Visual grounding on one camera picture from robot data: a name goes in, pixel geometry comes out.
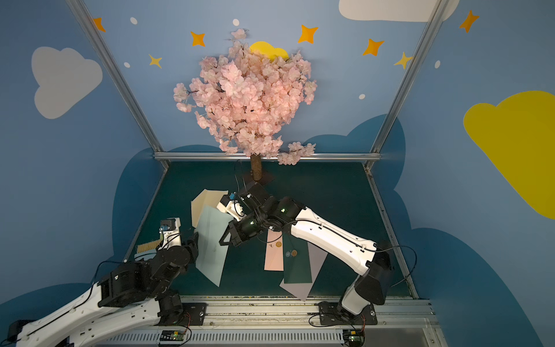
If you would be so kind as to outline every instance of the orange star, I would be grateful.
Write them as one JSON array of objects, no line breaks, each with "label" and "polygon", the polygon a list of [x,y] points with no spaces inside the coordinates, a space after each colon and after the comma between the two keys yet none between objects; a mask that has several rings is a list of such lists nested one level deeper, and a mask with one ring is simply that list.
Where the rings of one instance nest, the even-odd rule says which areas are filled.
[{"label": "orange star", "polygon": [[191,31],[191,35],[193,35],[193,46],[203,46],[204,45],[204,34],[195,34]]},{"label": "orange star", "polygon": [[102,18],[95,18],[93,19],[94,21],[94,25],[97,26],[97,29],[103,32],[106,32],[106,30],[104,30],[104,27],[102,26]]},{"label": "orange star", "polygon": [[364,51],[364,53],[362,55],[365,56],[367,54],[373,54],[373,55],[377,56],[378,55],[378,49],[380,48],[382,43],[384,43],[384,41],[374,42],[374,41],[372,41],[372,39],[368,39],[368,48]]},{"label": "orange star", "polygon": [[472,24],[474,24],[474,22],[478,18],[480,18],[480,16],[473,16],[472,11],[470,11],[468,13],[468,16],[466,17],[465,21],[461,24],[461,26],[459,28],[464,28],[466,30],[466,32],[468,32],[470,30],[470,27],[472,27]]},{"label": "orange star", "polygon": [[302,34],[301,37],[299,38],[299,42],[310,42],[312,44],[314,44],[314,33],[316,32],[316,30],[318,30],[318,27],[316,28],[307,28],[304,25],[301,25],[302,27]]}]

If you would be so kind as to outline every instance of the dark green table surface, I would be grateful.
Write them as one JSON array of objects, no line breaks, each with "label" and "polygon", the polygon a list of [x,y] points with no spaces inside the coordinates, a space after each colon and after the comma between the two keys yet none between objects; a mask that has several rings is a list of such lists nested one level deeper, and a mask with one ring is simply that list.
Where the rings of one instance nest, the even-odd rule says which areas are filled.
[{"label": "dark green table surface", "polygon": [[[234,167],[240,178],[240,165],[234,162],[173,162],[154,198],[135,249],[137,244],[158,239],[160,221],[166,218],[179,217],[182,235],[191,236],[191,200],[203,189],[237,191]],[[243,163],[243,168],[250,171],[250,163]],[[263,168],[274,177],[265,188],[278,199],[292,197],[338,227],[366,239],[376,242],[388,239],[360,163],[301,162],[284,166],[263,162]],[[290,295],[279,287],[283,272],[264,270],[265,247],[256,239],[237,248],[229,247],[220,287],[194,265],[172,287],[181,295]],[[393,261],[396,268],[393,280],[397,282],[402,274],[397,261]],[[356,273],[349,266],[329,254],[310,295],[341,295],[355,278]],[[400,284],[391,288],[388,295],[410,293],[405,284]]]}]

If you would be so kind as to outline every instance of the yellow star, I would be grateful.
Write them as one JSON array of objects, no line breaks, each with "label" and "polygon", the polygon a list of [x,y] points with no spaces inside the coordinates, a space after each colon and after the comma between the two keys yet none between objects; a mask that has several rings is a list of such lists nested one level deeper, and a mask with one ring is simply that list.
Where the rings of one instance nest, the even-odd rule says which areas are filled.
[{"label": "yellow star", "polygon": [[472,11],[470,11],[468,13],[468,16],[466,17],[465,21],[462,22],[462,24],[459,28],[464,28],[466,30],[466,32],[468,32],[470,30],[470,27],[472,27],[472,25],[474,24],[474,22],[478,18],[480,18],[480,16],[473,16]]},{"label": "yellow star", "polygon": [[204,34],[195,34],[191,31],[191,35],[193,35],[193,46],[203,46],[204,45]]},{"label": "yellow star", "polygon": [[158,58],[158,59],[154,59],[150,54],[150,64],[149,65],[158,65],[158,67],[161,69],[162,67],[160,66],[160,60],[162,60],[162,58]]},{"label": "yellow star", "polygon": [[314,44],[314,33],[316,32],[316,30],[318,30],[318,27],[316,28],[307,28],[304,25],[302,25],[302,34],[301,37],[299,38],[299,42],[310,42],[312,44]]},{"label": "yellow star", "polygon": [[97,29],[103,32],[106,32],[106,30],[104,30],[104,27],[102,26],[102,18],[95,18],[93,19],[94,21],[94,25],[97,26]]},{"label": "yellow star", "polygon": [[380,48],[382,43],[384,43],[384,41],[374,42],[374,41],[372,41],[372,39],[368,39],[368,48],[364,51],[364,53],[362,55],[365,56],[367,54],[373,54],[373,55],[377,56],[378,55],[378,49]]},{"label": "yellow star", "polygon": [[394,65],[403,65],[403,70],[407,68],[407,63],[409,60],[411,60],[412,57],[408,57],[405,55],[405,53],[403,52],[403,57],[401,58],[400,61],[396,62]]}]

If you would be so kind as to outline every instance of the yellow cloud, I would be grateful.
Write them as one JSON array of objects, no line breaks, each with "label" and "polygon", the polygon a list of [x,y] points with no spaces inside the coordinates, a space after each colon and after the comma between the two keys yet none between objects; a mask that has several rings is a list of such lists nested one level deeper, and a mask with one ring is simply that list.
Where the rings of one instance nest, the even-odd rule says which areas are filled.
[{"label": "yellow cloud", "polygon": [[258,41],[250,46],[251,52],[258,52],[264,54],[270,60],[274,60],[277,56],[281,56],[283,59],[289,59],[289,55],[283,48],[274,48],[268,42]]},{"label": "yellow cloud", "polygon": [[474,105],[465,129],[537,213],[555,219],[555,95],[533,90]]}]

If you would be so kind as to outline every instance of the pink envelope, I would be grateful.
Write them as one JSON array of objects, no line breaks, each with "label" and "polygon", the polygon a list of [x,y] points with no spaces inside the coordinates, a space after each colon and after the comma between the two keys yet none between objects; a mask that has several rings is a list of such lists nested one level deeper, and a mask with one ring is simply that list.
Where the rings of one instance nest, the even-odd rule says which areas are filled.
[{"label": "pink envelope", "polygon": [[267,241],[275,241],[266,244],[266,260],[264,261],[264,270],[283,271],[283,240],[280,238],[280,235],[281,232],[268,230]]}]

